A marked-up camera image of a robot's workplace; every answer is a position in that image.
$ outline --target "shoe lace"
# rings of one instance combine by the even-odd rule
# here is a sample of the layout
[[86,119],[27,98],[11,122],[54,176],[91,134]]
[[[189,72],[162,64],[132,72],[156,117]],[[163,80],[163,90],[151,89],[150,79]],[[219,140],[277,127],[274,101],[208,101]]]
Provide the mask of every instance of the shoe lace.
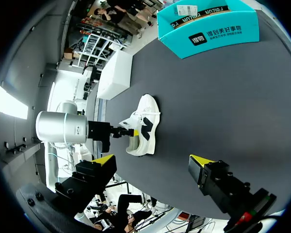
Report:
[[134,111],[132,115],[138,116],[139,120],[142,121],[144,119],[144,115],[160,115],[161,113],[153,113],[153,112],[144,112],[144,111]]

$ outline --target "black shoe logo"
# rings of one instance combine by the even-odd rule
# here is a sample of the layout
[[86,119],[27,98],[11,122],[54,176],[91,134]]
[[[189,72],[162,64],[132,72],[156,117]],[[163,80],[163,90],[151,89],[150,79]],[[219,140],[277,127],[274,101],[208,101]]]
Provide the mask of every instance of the black shoe logo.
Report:
[[141,126],[141,134],[148,141],[150,139],[149,132],[151,132],[151,130],[152,130],[153,123],[151,121],[149,121],[148,118],[145,117],[144,124],[145,125]]

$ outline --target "white label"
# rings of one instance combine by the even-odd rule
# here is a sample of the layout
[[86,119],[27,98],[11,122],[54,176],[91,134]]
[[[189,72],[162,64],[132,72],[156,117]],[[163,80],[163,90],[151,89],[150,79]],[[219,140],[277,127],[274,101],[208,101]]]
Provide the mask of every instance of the white label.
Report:
[[179,16],[196,16],[197,6],[194,5],[177,5]]

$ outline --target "teal box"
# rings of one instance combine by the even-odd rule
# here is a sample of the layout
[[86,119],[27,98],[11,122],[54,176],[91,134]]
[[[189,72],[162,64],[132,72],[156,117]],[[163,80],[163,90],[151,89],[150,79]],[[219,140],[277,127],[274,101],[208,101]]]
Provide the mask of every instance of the teal box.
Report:
[[[197,5],[198,15],[179,16],[177,5]],[[157,20],[159,40],[179,58],[259,41],[257,13],[240,0],[181,0],[158,12]]]

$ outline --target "black table surface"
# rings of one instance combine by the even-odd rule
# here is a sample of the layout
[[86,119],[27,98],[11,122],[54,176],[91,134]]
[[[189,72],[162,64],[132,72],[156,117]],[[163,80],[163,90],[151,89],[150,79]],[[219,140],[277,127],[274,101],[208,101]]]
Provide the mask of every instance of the black table surface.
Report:
[[133,58],[130,88],[107,102],[117,126],[140,97],[157,98],[161,122],[154,155],[127,154],[128,137],[111,139],[118,174],[158,200],[191,214],[229,218],[204,197],[188,172],[189,155],[223,160],[251,191],[277,196],[269,213],[291,198],[291,54],[259,21],[260,42],[179,59],[154,40]]

